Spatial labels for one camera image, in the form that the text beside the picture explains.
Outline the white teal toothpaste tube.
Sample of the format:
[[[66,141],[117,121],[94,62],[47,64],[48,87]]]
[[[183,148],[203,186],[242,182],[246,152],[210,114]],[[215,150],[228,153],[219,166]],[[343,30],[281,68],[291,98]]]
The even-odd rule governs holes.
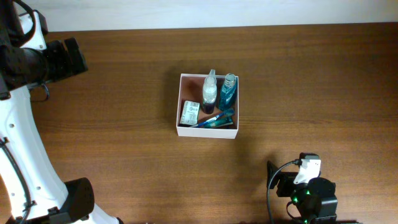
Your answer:
[[[233,119],[231,116],[228,116],[228,117],[221,118],[216,121],[210,122],[208,124],[205,124],[203,127],[204,128],[219,128],[219,127],[228,126],[231,124],[233,124]]]

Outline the clear purple spray bottle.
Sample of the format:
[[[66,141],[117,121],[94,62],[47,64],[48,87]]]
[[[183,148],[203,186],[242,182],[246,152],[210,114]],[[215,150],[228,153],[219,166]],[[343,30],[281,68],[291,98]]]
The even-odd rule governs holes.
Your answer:
[[[217,97],[217,81],[215,69],[211,69],[208,76],[205,78],[203,88],[203,112],[205,114],[212,114],[216,104]]]

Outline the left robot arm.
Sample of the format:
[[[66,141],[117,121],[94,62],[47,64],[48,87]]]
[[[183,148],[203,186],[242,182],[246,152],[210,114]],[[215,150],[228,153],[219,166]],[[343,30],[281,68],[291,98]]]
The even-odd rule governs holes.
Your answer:
[[[86,177],[63,182],[32,114],[30,89],[87,71],[76,39],[45,50],[1,46],[1,177],[11,203],[9,223],[121,223],[95,204]]]

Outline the teal mouthwash bottle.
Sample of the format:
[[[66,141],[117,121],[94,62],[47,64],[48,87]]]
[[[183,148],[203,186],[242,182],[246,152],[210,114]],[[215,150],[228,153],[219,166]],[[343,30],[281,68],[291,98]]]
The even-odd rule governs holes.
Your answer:
[[[221,111],[229,109],[234,103],[236,87],[236,75],[233,73],[227,74],[220,91],[219,109]]]

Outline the green white soap box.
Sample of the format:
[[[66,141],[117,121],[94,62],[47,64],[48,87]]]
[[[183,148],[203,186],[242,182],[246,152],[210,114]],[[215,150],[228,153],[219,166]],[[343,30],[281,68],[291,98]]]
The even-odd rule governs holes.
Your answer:
[[[185,101],[180,117],[180,124],[193,126],[197,124],[200,104],[193,101]]]

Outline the blue white toothbrush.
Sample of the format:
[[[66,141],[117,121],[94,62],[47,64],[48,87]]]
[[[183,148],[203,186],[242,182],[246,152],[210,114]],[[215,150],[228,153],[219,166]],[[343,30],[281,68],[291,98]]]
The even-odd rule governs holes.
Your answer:
[[[202,123],[194,124],[193,126],[191,126],[191,128],[204,128],[203,126],[205,124],[208,124],[210,122],[213,122],[213,121],[216,121],[218,119],[225,118],[225,117],[228,117],[228,116],[233,117],[234,114],[235,114],[235,111],[234,111],[234,109],[231,108],[231,109],[228,109],[228,110],[226,110],[226,111],[224,111],[224,112],[222,112],[222,113],[220,113],[220,114],[218,114],[218,115],[216,115],[216,116],[214,116],[214,117],[212,117],[212,118],[210,118],[210,119],[208,119],[208,120],[206,120],[206,121],[204,121]]]

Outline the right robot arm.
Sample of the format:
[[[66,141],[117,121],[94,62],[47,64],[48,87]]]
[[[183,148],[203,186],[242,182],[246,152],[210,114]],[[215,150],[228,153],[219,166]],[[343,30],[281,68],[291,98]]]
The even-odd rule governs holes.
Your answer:
[[[288,214],[294,223],[336,222],[336,184],[320,176],[320,165],[319,159],[296,159],[280,167],[267,163],[266,196],[276,188],[278,197],[289,198],[286,207],[293,205],[300,214]]]

